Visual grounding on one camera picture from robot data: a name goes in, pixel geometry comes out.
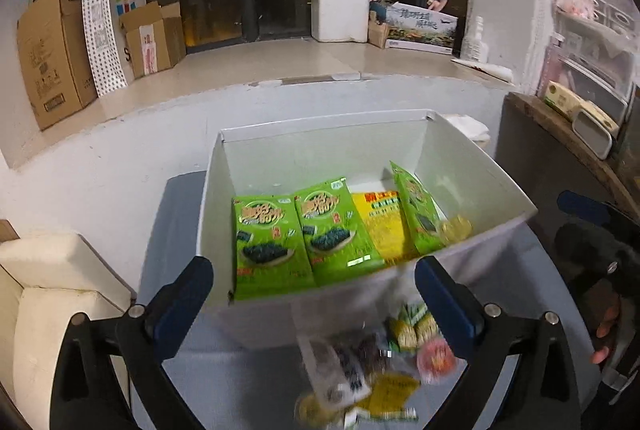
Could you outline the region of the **person's right hand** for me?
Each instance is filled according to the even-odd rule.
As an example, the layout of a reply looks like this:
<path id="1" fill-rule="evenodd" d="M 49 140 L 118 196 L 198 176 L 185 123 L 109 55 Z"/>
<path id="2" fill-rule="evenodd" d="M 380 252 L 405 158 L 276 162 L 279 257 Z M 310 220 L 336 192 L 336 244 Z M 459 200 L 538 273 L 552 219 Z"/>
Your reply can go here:
<path id="1" fill-rule="evenodd" d="M 611 354 L 615 346 L 613 332 L 620 318 L 620 297 L 616 296 L 613 303 L 606 309 L 596 330 L 596 340 L 594 340 L 594 352 L 590 356 L 590 363 L 600 365 Z"/>

